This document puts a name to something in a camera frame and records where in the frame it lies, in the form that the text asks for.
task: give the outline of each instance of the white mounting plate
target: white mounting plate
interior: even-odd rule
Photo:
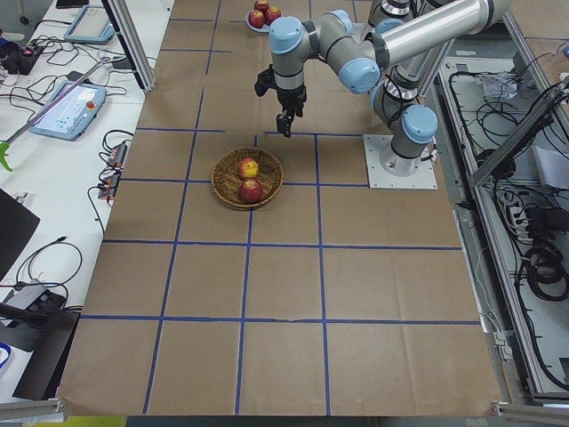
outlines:
[[[437,189],[435,171],[430,161],[420,162],[411,176],[395,176],[380,164],[380,152],[391,143],[392,135],[364,135],[365,162],[370,189]],[[429,155],[428,149],[422,156]]]

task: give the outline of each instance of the wicker basket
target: wicker basket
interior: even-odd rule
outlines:
[[[256,180],[263,188],[263,199],[259,203],[245,204],[239,197],[239,164],[250,157],[259,164]],[[263,149],[234,149],[223,156],[212,172],[213,191],[226,204],[236,209],[250,209],[263,206],[271,200],[283,184],[283,167],[278,159]]]

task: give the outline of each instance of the red apple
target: red apple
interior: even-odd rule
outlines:
[[[263,28],[265,25],[265,15],[261,11],[250,11],[247,21],[253,28]]]
[[[256,11],[266,12],[268,9],[268,1],[267,0],[257,0],[255,2],[255,6],[253,7]]]
[[[270,6],[265,12],[265,23],[270,25],[273,20],[281,17],[281,10],[276,6]]]
[[[263,188],[257,180],[245,180],[241,182],[239,197],[245,203],[259,203],[263,199]]]
[[[252,158],[246,157],[239,164],[239,178],[246,180],[247,178],[255,178],[259,173],[259,164]]]

